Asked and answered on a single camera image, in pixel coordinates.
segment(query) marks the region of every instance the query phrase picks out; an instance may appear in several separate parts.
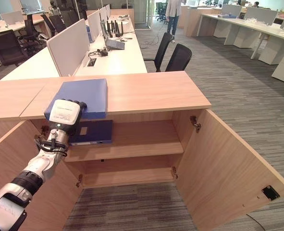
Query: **wooden shelf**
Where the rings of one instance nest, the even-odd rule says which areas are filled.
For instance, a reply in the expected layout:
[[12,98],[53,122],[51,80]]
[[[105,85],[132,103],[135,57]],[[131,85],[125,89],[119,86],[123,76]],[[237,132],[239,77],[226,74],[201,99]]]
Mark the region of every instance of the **wooden shelf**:
[[87,161],[84,188],[173,181],[169,155]]
[[115,123],[112,144],[71,146],[65,162],[184,152],[171,120]]

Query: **cabinet door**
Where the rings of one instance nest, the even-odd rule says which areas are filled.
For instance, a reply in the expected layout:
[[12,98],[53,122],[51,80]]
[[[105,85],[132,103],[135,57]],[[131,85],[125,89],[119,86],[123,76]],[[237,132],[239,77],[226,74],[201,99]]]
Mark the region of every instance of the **cabinet door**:
[[193,222],[206,231],[268,204],[272,186],[284,196],[284,178],[211,110],[198,117],[176,170],[176,185]]
[[[39,131],[30,121],[21,121],[0,138],[0,188],[11,182],[38,154],[34,136]],[[19,230],[61,230],[81,193],[77,180],[61,161],[26,207],[27,218]]]

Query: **metal hinge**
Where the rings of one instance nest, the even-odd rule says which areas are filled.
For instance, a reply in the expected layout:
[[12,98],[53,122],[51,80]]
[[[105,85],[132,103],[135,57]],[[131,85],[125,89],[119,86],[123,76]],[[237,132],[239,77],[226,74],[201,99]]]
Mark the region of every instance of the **metal hinge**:
[[174,179],[178,179],[178,175],[177,175],[177,171],[176,171],[176,167],[175,166],[172,166],[172,174],[173,174],[173,178]]
[[274,199],[280,197],[280,195],[277,193],[277,191],[276,191],[271,185],[265,187],[265,188],[262,189],[261,191],[266,195],[266,197],[267,197],[270,201],[273,201]]
[[196,128],[196,132],[199,132],[201,128],[201,124],[198,124],[198,119],[196,118],[195,115],[190,117],[192,125]]
[[82,178],[83,178],[83,175],[80,174],[80,175],[79,175],[79,178],[78,178],[78,182],[77,182],[77,184],[75,184],[77,188],[80,187],[80,184],[81,184],[81,182],[82,182]]

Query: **jeans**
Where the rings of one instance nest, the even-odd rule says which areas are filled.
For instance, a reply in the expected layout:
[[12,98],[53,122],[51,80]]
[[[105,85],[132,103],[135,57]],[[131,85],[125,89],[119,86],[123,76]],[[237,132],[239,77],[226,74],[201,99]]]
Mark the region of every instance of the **jeans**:
[[173,30],[172,30],[172,35],[173,36],[176,33],[176,27],[177,27],[177,23],[178,23],[178,18],[179,18],[179,16],[169,17],[169,24],[167,25],[167,33],[171,32],[171,28],[172,28],[172,25],[173,25]]

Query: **striped carpet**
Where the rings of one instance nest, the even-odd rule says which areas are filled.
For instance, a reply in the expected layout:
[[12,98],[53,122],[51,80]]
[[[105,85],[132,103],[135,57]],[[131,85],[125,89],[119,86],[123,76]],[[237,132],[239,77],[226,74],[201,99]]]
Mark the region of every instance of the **striped carpet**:
[[[154,57],[166,26],[137,31],[144,57]],[[284,82],[271,77],[276,66],[250,60],[251,49],[224,46],[224,39],[188,38],[176,32],[176,43],[189,47],[186,68],[212,103],[213,111],[257,150],[284,177]],[[162,70],[175,48],[170,44]],[[153,62],[147,70],[154,72]],[[267,231],[284,231],[284,198],[251,213]],[[84,190],[64,230],[194,231],[197,230],[173,183]],[[242,216],[216,231],[261,231]]]

